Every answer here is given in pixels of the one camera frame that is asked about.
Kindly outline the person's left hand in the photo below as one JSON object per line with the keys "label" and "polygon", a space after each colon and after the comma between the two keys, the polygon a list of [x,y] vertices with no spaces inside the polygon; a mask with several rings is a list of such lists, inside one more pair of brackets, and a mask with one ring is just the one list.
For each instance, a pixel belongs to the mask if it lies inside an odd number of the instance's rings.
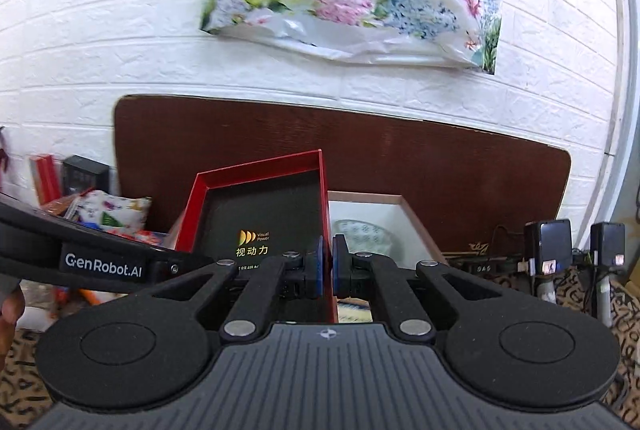
{"label": "person's left hand", "polygon": [[20,286],[17,286],[1,303],[0,316],[0,368],[4,369],[6,357],[15,336],[16,324],[25,311],[25,299]]}

